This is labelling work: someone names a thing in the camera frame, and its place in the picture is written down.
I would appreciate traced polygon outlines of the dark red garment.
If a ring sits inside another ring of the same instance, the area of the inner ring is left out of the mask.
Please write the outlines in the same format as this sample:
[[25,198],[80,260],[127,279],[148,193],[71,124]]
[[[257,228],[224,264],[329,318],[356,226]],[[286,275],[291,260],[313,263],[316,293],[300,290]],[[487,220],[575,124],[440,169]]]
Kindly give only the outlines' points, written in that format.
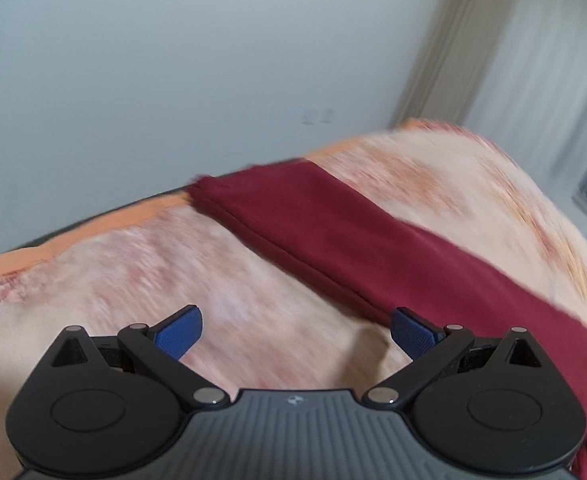
[[[324,169],[299,159],[203,177],[191,203],[250,248],[368,320],[406,307],[480,336],[528,328],[587,419],[587,328],[448,240],[397,220]],[[587,479],[586,439],[575,461]]]

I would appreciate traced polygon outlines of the beige curtain left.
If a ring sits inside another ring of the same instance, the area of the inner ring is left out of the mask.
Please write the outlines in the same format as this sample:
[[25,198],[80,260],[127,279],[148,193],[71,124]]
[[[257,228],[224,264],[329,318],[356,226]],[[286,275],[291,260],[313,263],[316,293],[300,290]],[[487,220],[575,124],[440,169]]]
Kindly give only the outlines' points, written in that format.
[[476,99],[515,0],[441,0],[391,119],[461,124]]

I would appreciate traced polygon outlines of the floral peach duvet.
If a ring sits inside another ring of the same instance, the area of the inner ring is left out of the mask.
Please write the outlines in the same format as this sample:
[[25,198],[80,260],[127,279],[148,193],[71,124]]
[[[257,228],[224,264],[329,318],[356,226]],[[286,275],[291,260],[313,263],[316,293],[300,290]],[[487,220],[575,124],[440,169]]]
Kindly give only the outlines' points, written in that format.
[[[587,240],[491,141],[415,119],[322,148],[311,161],[587,326]],[[190,203],[173,207],[0,276],[0,479],[20,468],[7,408],[63,327],[111,335],[185,304],[204,316],[186,361],[228,391],[364,390],[407,363],[383,327],[317,295]]]

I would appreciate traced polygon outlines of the orange bed sheet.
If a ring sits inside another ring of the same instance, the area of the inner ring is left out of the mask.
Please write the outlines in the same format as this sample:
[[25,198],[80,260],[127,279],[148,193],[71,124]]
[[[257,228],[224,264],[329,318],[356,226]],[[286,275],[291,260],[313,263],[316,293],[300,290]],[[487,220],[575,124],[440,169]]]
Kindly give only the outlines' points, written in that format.
[[25,247],[0,254],[0,276],[16,273],[37,266],[39,263],[57,257],[85,238],[97,236],[111,230],[137,226],[158,217],[164,210],[187,205],[190,197],[185,191],[177,191],[158,197],[148,198],[122,209],[108,212],[82,223],[46,240],[36,247]]

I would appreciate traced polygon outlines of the white sheer curtain left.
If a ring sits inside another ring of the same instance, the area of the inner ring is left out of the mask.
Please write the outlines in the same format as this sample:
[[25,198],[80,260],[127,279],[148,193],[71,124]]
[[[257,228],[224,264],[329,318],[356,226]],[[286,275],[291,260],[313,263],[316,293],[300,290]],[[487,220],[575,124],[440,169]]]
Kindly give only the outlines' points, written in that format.
[[587,109],[587,0],[515,0],[464,124],[497,144],[587,235],[571,162]]

